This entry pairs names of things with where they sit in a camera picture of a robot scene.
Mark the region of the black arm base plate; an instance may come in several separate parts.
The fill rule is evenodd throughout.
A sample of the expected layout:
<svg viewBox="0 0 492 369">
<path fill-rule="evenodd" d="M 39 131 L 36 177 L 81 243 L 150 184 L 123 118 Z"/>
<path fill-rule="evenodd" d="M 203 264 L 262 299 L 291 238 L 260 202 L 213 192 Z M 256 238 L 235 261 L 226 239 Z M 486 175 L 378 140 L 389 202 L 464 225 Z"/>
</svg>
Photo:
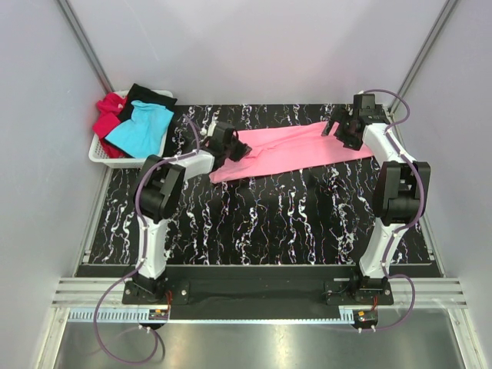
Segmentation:
<svg viewBox="0 0 492 369">
<path fill-rule="evenodd" d="M 339 308 L 394 303 L 390 282 L 351 266 L 177 266 L 157 282 L 127 281 L 123 304 L 171 304 L 171 319 L 263 321 L 340 317 Z"/>
</svg>

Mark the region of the pink t shirt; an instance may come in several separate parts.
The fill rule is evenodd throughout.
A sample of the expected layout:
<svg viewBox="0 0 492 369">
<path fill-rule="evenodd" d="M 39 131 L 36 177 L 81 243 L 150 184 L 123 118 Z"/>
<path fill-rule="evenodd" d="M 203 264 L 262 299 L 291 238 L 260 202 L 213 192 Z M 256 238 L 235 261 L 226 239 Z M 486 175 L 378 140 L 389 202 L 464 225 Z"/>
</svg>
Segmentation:
<svg viewBox="0 0 492 369">
<path fill-rule="evenodd" d="M 323 136 L 325 127 L 326 123 L 320 121 L 310 125 L 239 131 L 239 140 L 250 146 L 251 152 L 238 162 L 226 160 L 221 168 L 209 174 L 210 181 L 217 184 L 276 175 L 373 155 L 365 145 L 359 151 L 344 147 L 334 135 L 338 123 Z"/>
</svg>

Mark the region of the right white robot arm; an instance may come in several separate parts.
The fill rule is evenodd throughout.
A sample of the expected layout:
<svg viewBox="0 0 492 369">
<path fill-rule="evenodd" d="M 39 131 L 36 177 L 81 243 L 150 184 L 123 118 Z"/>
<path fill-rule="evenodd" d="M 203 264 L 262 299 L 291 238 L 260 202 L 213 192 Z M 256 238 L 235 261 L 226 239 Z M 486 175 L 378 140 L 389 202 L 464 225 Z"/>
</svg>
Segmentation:
<svg viewBox="0 0 492 369">
<path fill-rule="evenodd" d="M 344 148 L 359 151 L 367 146 L 379 167 L 373 192 L 376 218 L 366 251 L 353 277 L 339 291 L 356 304 L 369 304 L 391 295 L 389 269 L 402 237 L 424 214 L 431 167 L 417 161 L 397 140 L 382 105 L 376 102 L 380 89 L 354 95 L 351 107 L 336 107 L 322 134 L 334 135 Z"/>
</svg>

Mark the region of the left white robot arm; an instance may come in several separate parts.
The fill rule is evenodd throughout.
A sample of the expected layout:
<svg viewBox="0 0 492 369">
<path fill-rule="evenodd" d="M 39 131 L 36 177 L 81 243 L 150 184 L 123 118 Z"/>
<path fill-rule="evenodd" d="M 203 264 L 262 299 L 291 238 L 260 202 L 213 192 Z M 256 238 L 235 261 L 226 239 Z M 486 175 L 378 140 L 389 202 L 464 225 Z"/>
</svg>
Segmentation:
<svg viewBox="0 0 492 369">
<path fill-rule="evenodd" d="M 158 304 L 171 295 L 166 288 L 165 237 L 168 223 L 178 208 L 184 182 L 209 175 L 226 160 L 238 162 L 252 148 L 240 140 L 238 131 L 224 122 L 213 123 L 204 140 L 188 153 L 169 158 L 151 155 L 143 164 L 132 200 L 138 220 L 138 262 L 131 274 L 136 295 Z"/>
</svg>

